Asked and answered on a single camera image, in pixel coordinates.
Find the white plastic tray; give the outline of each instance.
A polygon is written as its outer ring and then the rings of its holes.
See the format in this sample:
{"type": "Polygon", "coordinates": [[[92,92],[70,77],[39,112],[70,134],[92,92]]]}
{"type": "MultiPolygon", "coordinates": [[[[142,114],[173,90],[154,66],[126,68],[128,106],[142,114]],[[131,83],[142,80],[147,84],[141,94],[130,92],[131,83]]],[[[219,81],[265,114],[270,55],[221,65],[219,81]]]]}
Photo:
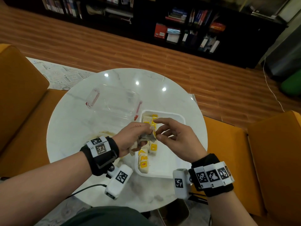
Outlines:
{"type": "MultiPolygon", "coordinates": [[[[186,124],[185,118],[180,114],[166,113],[154,110],[143,110],[142,115],[139,116],[138,122],[141,122],[145,114],[157,114],[158,118],[173,118],[176,121],[186,124]]],[[[138,152],[135,153],[135,171],[137,174],[145,177],[156,178],[172,178],[172,172],[178,168],[190,169],[191,164],[176,156],[167,146],[158,141],[157,154],[155,156],[149,155],[149,171],[147,174],[141,173],[138,169],[138,152]]]]}

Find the clear plastic lid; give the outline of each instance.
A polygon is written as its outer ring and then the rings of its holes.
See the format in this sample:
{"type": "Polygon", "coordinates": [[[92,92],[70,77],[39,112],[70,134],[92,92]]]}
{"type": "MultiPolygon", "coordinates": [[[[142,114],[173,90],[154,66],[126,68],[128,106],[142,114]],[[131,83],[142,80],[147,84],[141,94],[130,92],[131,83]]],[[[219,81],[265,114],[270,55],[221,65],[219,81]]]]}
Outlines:
{"type": "Polygon", "coordinates": [[[92,89],[86,102],[88,108],[95,112],[107,112],[128,120],[137,119],[141,104],[139,94],[105,84],[92,89]]]}

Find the round table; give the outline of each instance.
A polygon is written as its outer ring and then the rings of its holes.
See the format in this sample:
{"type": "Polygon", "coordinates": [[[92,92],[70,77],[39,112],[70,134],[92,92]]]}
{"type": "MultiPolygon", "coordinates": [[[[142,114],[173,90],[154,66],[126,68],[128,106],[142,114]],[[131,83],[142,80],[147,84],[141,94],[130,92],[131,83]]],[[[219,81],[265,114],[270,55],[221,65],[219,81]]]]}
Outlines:
{"type": "MultiPolygon", "coordinates": [[[[86,106],[87,96],[100,84],[122,87],[140,95],[141,110],[150,109],[181,114],[186,125],[207,149],[208,139],[204,118],[193,98],[177,83],[160,74],[134,68],[112,69],[96,73],[71,88],[55,107],[47,130],[47,152],[50,162],[55,162],[77,153],[86,141],[101,131],[111,130],[107,117],[98,116],[86,106]]],[[[142,177],[135,173],[134,157],[124,157],[124,163],[133,169],[133,174],[117,200],[104,194],[104,187],[96,186],[76,195],[81,201],[96,206],[127,206],[147,212],[163,207],[176,199],[173,179],[142,177]]],[[[110,179],[105,175],[92,175],[76,191],[110,179]]]]}

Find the bookshelf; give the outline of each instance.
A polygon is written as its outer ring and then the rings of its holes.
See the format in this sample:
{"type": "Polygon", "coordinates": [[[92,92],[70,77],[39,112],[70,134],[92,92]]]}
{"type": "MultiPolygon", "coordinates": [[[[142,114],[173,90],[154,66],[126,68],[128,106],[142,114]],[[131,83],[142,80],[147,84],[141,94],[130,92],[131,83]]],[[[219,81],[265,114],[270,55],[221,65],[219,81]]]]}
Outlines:
{"type": "Polygon", "coordinates": [[[58,0],[62,7],[61,13],[47,10],[42,0],[4,1],[12,7],[242,68],[254,68],[287,26],[281,18],[270,20],[252,16],[246,8],[239,12],[239,6],[221,0],[215,2],[211,0],[156,0],[155,2],[134,0],[132,7],[130,4],[122,5],[121,0],[118,4],[107,0],[74,0],[76,4],[79,2],[82,18],[70,14],[63,3],[66,0],[58,0]],[[106,12],[105,15],[91,15],[86,8],[87,5],[95,7],[96,10],[125,12],[127,16],[129,14],[132,17],[129,17],[130,21],[128,21],[121,19],[125,18],[124,16],[115,16],[109,12],[106,12]],[[166,19],[166,16],[169,16],[174,8],[187,13],[183,23],[166,19]],[[208,22],[201,25],[190,23],[190,13],[193,10],[196,12],[199,10],[212,11],[208,22]],[[214,32],[212,30],[211,23],[216,15],[219,16],[216,22],[225,26],[224,31],[214,32]],[[164,39],[154,37],[156,23],[178,29],[181,32],[178,42],[169,43],[167,36],[164,39]],[[193,44],[186,45],[182,40],[185,33],[190,33],[190,31],[194,35],[189,35],[188,38],[191,37],[193,44]],[[205,52],[200,49],[206,36],[219,41],[214,53],[210,53],[210,49],[205,52]]]}

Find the hand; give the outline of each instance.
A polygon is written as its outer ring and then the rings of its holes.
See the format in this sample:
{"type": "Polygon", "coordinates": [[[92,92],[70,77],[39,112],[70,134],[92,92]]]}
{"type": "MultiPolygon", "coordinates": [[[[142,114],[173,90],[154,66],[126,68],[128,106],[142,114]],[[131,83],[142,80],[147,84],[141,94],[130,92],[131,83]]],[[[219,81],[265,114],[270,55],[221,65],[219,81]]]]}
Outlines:
{"type": "MultiPolygon", "coordinates": [[[[148,123],[131,122],[125,126],[119,133],[112,137],[119,148],[119,157],[126,156],[129,153],[129,148],[133,146],[138,137],[143,134],[151,134],[152,129],[148,123]]],[[[147,141],[142,141],[140,146],[147,144],[147,141]]]]}
{"type": "Polygon", "coordinates": [[[193,163],[208,153],[190,126],[172,118],[158,118],[157,124],[164,124],[156,131],[157,140],[168,146],[180,159],[193,163]]]}

